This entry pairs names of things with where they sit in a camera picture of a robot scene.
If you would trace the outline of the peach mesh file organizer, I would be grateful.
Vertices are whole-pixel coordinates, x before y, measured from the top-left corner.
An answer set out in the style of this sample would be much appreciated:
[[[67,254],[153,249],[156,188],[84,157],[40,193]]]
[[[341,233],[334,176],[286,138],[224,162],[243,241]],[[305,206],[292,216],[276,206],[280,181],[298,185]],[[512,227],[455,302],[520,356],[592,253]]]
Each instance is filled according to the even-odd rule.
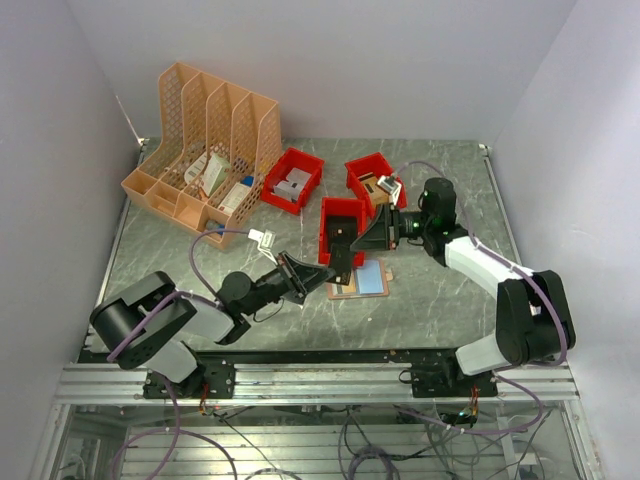
[[[282,155],[277,101],[177,62],[158,79],[159,147],[122,183],[131,202],[224,250]]]

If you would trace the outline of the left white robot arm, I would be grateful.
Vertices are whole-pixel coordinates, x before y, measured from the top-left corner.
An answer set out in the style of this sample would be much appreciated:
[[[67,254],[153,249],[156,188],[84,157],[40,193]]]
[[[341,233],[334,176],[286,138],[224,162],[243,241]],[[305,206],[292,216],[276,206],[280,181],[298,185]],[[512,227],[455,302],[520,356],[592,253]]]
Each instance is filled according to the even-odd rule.
[[[109,350],[108,361],[123,370],[151,372],[147,398],[161,398],[172,388],[181,398],[214,390],[228,398],[231,378],[206,366],[196,352],[176,338],[184,329],[218,345],[236,342],[250,329],[249,316],[281,301],[302,305],[309,293],[336,276],[328,266],[303,263],[286,252],[275,268],[253,280],[234,271],[223,280],[215,301],[181,291],[163,271],[154,272],[94,308],[90,324]]]

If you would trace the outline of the white labelled packet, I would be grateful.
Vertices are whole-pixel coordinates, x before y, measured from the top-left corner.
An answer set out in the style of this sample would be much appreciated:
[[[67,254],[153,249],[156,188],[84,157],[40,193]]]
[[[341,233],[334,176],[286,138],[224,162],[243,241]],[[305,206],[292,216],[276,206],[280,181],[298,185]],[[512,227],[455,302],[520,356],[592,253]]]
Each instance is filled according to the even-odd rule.
[[[186,184],[190,184],[195,178],[197,178],[208,163],[207,154],[201,154],[184,172],[183,178]]]

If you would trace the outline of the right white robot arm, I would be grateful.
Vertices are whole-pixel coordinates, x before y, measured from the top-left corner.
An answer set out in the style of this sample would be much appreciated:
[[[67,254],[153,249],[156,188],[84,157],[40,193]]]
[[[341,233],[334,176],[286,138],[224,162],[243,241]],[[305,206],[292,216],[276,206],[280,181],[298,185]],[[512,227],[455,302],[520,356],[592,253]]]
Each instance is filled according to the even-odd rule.
[[[378,206],[374,219],[352,243],[356,252],[391,251],[401,240],[418,241],[440,265],[455,270],[485,290],[496,302],[491,334],[461,346],[455,361],[440,373],[450,394],[465,394],[476,375],[526,364],[561,364],[576,343],[571,313],[560,276],[534,271],[484,245],[457,220],[453,183],[428,179],[418,208],[406,211],[396,202],[402,184],[383,176],[378,187],[390,200]]]

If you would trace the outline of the red bin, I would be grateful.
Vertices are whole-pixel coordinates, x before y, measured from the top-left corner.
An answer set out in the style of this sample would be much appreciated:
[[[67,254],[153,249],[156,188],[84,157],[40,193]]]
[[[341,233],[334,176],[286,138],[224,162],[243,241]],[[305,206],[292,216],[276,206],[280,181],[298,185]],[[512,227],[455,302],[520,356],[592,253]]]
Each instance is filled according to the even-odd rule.
[[[378,185],[378,181],[382,176],[390,176],[393,168],[380,152],[346,162],[345,168],[346,187],[364,202],[367,216],[373,219],[377,207],[391,200],[390,194]]]
[[[320,184],[324,161],[289,147],[269,171],[261,200],[293,215],[299,215]]]
[[[328,265],[334,244],[349,247],[367,224],[365,202],[357,198],[323,197],[318,232],[318,262]]]

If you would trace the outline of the red white box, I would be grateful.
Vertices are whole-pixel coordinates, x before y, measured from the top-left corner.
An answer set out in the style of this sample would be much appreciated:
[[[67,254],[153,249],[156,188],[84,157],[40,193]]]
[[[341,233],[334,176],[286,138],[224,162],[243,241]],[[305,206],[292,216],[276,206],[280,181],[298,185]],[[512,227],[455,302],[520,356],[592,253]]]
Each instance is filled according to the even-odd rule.
[[[220,202],[218,209],[225,215],[231,216],[244,201],[250,190],[250,186],[236,182]]]

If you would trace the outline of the aluminium rail frame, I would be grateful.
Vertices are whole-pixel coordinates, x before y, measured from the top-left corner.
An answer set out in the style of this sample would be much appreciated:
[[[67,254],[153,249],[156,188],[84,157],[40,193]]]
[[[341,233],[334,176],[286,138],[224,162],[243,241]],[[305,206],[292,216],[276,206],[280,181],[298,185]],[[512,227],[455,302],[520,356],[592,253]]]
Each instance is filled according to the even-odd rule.
[[[405,363],[355,364],[242,364],[231,368],[232,377],[214,388],[212,406],[241,405],[328,405],[378,403],[464,403],[470,397],[467,386],[444,390],[412,378]],[[581,445],[578,424],[579,395],[568,366],[525,367],[475,381],[483,402],[507,406],[538,397],[563,406],[563,423],[569,450],[579,475],[590,476],[588,457]],[[54,394],[57,404],[158,406],[167,399],[165,391],[151,391],[148,371],[122,371],[108,364],[71,364],[64,368]]]

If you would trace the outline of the black VIP card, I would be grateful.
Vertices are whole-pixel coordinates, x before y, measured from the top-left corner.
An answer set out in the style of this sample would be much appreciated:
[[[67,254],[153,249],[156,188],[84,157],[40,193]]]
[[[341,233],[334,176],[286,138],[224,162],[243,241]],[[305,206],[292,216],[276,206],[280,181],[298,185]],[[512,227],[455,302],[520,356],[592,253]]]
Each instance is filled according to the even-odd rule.
[[[330,250],[329,268],[334,275],[329,282],[347,286],[351,281],[353,271],[353,252],[346,244],[333,244]]]

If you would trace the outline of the green white box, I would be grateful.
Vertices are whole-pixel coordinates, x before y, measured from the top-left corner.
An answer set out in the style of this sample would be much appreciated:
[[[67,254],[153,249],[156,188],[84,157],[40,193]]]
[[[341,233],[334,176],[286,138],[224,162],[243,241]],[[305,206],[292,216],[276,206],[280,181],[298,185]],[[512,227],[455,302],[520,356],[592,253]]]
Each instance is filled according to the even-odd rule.
[[[230,170],[229,161],[212,153],[201,174],[200,190],[207,196],[211,196],[226,179]]]

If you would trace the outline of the blue capped bottle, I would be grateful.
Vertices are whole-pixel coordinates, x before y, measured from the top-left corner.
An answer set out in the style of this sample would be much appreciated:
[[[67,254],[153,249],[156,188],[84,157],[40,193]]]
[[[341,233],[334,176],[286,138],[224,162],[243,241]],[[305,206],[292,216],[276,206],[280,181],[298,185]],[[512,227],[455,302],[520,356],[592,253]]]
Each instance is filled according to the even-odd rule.
[[[207,222],[206,230],[210,232],[210,236],[223,236],[225,232],[225,226],[217,222]]]

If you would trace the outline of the grey white boxes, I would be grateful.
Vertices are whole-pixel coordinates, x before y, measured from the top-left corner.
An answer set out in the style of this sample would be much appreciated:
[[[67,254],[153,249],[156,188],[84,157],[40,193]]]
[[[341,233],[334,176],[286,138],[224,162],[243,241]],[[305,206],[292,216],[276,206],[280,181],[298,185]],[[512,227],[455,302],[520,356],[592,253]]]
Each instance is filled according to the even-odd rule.
[[[273,187],[273,193],[286,201],[297,203],[310,178],[309,172],[293,168]]]

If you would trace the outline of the gold striped card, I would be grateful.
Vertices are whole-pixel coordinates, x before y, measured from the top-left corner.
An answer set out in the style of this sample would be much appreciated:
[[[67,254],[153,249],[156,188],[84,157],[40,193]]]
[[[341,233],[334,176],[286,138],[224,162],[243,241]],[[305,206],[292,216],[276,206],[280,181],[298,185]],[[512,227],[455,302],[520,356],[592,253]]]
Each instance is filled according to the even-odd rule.
[[[357,282],[356,282],[356,274],[351,272],[349,275],[349,282],[346,284],[333,284],[332,291],[336,296],[353,296],[358,293],[357,290]]]

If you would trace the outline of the tan leather card holder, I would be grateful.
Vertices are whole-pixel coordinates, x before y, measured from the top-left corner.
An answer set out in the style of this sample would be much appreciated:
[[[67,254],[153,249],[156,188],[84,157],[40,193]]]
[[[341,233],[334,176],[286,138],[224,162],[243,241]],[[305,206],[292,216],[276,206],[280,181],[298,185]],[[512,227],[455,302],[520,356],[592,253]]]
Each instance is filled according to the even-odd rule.
[[[332,283],[327,285],[329,300],[355,300],[363,298],[387,297],[390,294],[389,283],[394,279],[391,269],[385,267],[380,259],[366,260],[361,267],[353,270],[356,274],[358,293],[353,296],[336,296]]]

